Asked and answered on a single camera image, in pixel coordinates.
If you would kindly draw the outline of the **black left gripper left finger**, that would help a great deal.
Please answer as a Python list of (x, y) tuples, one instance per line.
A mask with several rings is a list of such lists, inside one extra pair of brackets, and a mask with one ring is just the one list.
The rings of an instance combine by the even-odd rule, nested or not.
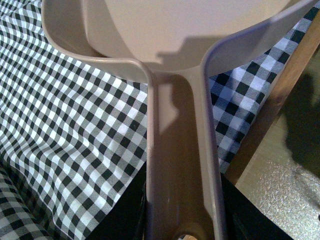
[(146, 174), (144, 163), (123, 195), (87, 237), (89, 240), (142, 240), (146, 213)]

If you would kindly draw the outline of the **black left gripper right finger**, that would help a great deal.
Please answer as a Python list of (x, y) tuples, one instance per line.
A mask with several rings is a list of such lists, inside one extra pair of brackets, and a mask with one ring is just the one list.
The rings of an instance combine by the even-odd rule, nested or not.
[(229, 240), (291, 240), (256, 208), (223, 174), (221, 184)]

